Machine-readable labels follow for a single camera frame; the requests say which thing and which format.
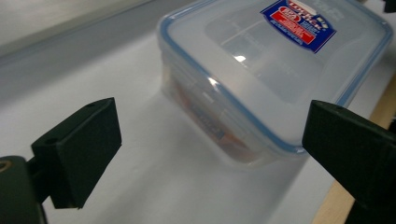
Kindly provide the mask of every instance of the blue lid rim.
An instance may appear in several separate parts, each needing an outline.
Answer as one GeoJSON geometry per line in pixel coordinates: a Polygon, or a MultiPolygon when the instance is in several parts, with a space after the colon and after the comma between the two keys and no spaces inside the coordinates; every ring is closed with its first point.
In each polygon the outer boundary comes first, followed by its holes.
{"type": "MultiPolygon", "coordinates": [[[[198,3],[194,3],[192,5],[189,5],[188,7],[185,7],[181,9],[180,11],[174,12],[170,15],[167,15],[163,18],[163,20],[160,23],[160,34],[162,35],[162,38],[165,42],[169,44],[169,46],[177,53],[179,54],[186,62],[191,65],[195,70],[197,70],[200,74],[202,74],[206,78],[213,78],[209,72],[207,72],[198,62],[196,62],[181,46],[179,46],[173,39],[172,37],[168,34],[168,28],[169,26],[178,18],[183,17],[193,11],[196,11],[202,7],[205,7],[213,2],[216,2],[218,0],[206,0],[198,3]]],[[[384,47],[388,44],[392,37],[392,29],[388,24],[384,24],[383,20],[376,16],[372,11],[367,9],[366,7],[363,7],[360,3],[357,3],[356,0],[347,0],[350,4],[355,5],[356,7],[359,7],[361,10],[366,12],[369,16],[374,18],[376,21],[381,23],[386,31],[386,35],[382,39],[381,43],[377,46],[377,48],[374,50],[372,57],[368,60],[367,65],[361,70],[361,73],[357,75],[354,80],[351,82],[351,84],[347,87],[346,91],[341,95],[341,97],[336,101],[337,105],[345,105],[349,97],[352,96],[352,94],[355,92],[356,88],[360,85],[362,79],[364,78],[364,74],[369,70],[371,65],[375,62],[375,58],[378,54],[380,54],[383,50],[384,47]]],[[[277,137],[273,132],[271,132],[262,122],[257,119],[248,109],[246,109],[224,86],[222,86],[220,83],[217,84],[217,89],[219,93],[224,95],[235,107],[243,114],[245,117],[263,134],[268,136],[274,144],[276,144],[278,147],[282,148],[285,150],[285,152],[289,152],[290,154],[305,154],[306,151],[304,150],[302,145],[292,145],[289,143],[286,143],[285,141],[281,140],[279,137],[277,137]]]]}

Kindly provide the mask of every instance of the printed label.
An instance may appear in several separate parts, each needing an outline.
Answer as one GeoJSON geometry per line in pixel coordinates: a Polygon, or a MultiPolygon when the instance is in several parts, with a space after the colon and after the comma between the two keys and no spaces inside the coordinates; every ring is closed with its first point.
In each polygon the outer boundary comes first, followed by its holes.
{"type": "Polygon", "coordinates": [[[313,8],[297,0],[279,0],[261,14],[285,37],[314,53],[336,32],[313,8]]]}

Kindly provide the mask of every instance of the lid label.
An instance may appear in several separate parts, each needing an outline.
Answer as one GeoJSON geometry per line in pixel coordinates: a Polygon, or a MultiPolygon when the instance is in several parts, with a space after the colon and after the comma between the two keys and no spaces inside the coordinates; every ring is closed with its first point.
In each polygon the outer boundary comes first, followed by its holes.
{"type": "Polygon", "coordinates": [[[297,0],[279,0],[261,14],[286,38],[314,53],[336,32],[313,8],[297,0]]]}

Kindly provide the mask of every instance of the screw hole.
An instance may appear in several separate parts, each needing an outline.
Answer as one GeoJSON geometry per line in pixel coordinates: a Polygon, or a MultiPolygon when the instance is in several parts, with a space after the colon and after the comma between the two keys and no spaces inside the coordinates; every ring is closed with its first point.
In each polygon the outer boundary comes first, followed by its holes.
{"type": "Polygon", "coordinates": [[[58,141],[58,138],[50,138],[49,140],[46,141],[46,144],[51,145],[54,144],[58,141]]]}
{"type": "Polygon", "coordinates": [[[12,164],[11,161],[0,161],[0,173],[8,169],[12,164]]]}

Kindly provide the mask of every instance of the black plastic part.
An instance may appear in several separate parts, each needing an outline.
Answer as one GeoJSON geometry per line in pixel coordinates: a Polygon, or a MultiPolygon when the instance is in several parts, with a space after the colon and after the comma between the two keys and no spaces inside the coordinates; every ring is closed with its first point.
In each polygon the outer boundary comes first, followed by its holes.
{"type": "Polygon", "coordinates": [[[396,207],[380,207],[367,209],[355,202],[346,219],[346,224],[395,224],[396,207]]]}
{"type": "Polygon", "coordinates": [[[41,203],[35,197],[25,159],[0,158],[0,223],[45,224],[41,203]]]}
{"type": "Polygon", "coordinates": [[[35,189],[35,197],[39,203],[43,203],[54,188],[53,181],[50,181],[46,171],[41,169],[35,158],[27,162],[27,167],[32,177],[33,186],[35,189]]]}
{"type": "Polygon", "coordinates": [[[303,146],[365,209],[396,193],[396,135],[338,105],[313,101],[303,146]]]}
{"type": "Polygon", "coordinates": [[[385,0],[385,9],[387,13],[396,12],[396,1],[395,0],[385,0]]]}
{"type": "Polygon", "coordinates": [[[393,117],[392,123],[389,125],[389,131],[396,133],[396,115],[393,117]]]}
{"type": "Polygon", "coordinates": [[[120,146],[114,98],[82,107],[37,139],[32,149],[55,208],[83,207],[120,146]]]}

